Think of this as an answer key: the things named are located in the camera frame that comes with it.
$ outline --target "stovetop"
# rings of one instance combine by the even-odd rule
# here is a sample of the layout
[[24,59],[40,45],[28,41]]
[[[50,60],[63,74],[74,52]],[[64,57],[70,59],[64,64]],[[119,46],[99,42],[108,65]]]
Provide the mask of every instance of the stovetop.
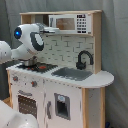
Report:
[[17,66],[16,68],[21,68],[21,69],[33,71],[33,72],[45,73],[45,72],[47,72],[47,71],[49,71],[55,67],[58,67],[58,66],[37,62],[36,65],[33,65],[33,66],[20,65],[20,66]]

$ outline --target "sink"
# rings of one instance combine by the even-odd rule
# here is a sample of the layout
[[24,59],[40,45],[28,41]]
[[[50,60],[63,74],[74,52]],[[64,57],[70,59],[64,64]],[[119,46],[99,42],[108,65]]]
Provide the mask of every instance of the sink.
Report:
[[63,77],[66,79],[81,81],[92,75],[92,72],[64,67],[53,72],[52,75],[57,77]]

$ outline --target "white cabinet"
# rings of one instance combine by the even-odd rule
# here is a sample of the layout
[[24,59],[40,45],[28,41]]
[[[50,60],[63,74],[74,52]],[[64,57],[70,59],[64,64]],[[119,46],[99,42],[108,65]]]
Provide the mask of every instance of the white cabinet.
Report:
[[45,81],[45,127],[83,128],[81,89]]

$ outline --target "microwave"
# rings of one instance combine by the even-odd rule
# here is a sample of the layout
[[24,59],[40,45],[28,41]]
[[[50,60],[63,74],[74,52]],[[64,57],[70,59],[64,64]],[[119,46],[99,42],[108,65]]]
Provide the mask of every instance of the microwave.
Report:
[[49,27],[59,28],[60,34],[91,34],[92,16],[89,14],[49,15]]

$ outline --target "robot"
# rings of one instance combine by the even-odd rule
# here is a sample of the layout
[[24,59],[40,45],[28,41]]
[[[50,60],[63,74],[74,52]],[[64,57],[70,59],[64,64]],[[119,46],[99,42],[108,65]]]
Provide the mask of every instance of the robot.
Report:
[[[14,36],[23,44],[11,50],[5,41],[0,41],[0,64],[12,60],[26,61],[41,52],[44,42],[40,33],[58,34],[59,29],[40,23],[18,26]],[[21,114],[0,101],[0,128],[39,128],[39,126],[34,116]]]

